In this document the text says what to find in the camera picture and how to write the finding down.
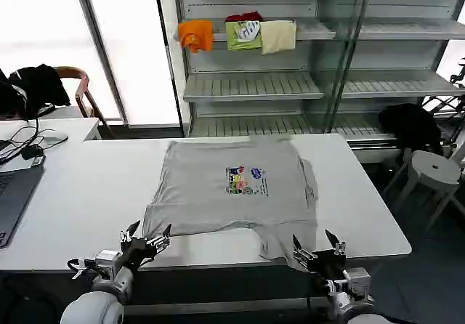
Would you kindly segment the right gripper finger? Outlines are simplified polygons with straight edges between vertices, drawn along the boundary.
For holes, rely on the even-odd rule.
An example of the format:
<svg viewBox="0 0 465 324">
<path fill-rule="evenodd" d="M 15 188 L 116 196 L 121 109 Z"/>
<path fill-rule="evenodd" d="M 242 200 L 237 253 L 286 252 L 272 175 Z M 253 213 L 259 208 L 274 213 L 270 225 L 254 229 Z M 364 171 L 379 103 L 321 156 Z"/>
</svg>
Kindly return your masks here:
<svg viewBox="0 0 465 324">
<path fill-rule="evenodd" d="M 294 258 L 301 266 L 308 270 L 309 266 L 314 260 L 314 255 L 311 252 L 302 248 L 301 243 L 295 235 L 292 235 L 292 238 L 294 245 Z"/>
<path fill-rule="evenodd" d="M 337 236 L 329 230 L 325 230 L 325 235 L 332 245 L 335 254 L 346 254 L 346 243 L 344 241 L 340 241 Z"/>
</svg>

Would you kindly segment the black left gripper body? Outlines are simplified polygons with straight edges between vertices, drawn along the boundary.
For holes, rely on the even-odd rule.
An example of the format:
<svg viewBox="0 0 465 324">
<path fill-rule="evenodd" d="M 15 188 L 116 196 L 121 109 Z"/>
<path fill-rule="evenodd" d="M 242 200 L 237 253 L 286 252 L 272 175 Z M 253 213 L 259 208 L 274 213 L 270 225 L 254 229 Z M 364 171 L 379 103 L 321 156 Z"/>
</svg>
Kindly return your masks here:
<svg viewBox="0 0 465 324">
<path fill-rule="evenodd" d="M 132 238 L 121 243 L 121 266 L 138 270 L 145 259 L 155 257 L 155 246 L 147 243 L 146 238 Z"/>
</svg>

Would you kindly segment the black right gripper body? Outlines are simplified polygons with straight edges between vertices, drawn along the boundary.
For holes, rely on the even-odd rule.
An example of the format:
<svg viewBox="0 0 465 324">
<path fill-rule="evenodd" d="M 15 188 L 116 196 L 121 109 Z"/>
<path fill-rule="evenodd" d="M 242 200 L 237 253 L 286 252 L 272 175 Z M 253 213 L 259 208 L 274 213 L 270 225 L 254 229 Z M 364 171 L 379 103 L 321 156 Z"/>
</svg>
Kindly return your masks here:
<svg viewBox="0 0 465 324">
<path fill-rule="evenodd" d="M 343 278 L 346 255 L 336 253 L 334 249 L 316 251 L 310 261 L 310 272 L 318 273 L 323 278 Z"/>
</svg>

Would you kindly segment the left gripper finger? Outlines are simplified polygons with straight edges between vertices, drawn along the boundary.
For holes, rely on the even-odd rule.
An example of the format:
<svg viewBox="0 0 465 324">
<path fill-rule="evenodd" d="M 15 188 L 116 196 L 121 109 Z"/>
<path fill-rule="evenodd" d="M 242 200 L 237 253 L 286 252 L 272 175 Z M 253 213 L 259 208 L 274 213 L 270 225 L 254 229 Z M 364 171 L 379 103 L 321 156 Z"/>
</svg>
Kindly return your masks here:
<svg viewBox="0 0 465 324">
<path fill-rule="evenodd" d="M 170 245 L 171 224 L 168 224 L 166 229 L 157 237 L 146 242 L 147 249 L 150 253 L 160 253 Z"/>
<path fill-rule="evenodd" d="M 137 231 L 139 225 L 140 225 L 140 220 L 137 220 L 136 222 L 130 224 L 126 230 L 121 231 L 120 233 L 120 243 L 121 245 L 129 245 L 132 242 L 132 238 Z"/>
</svg>

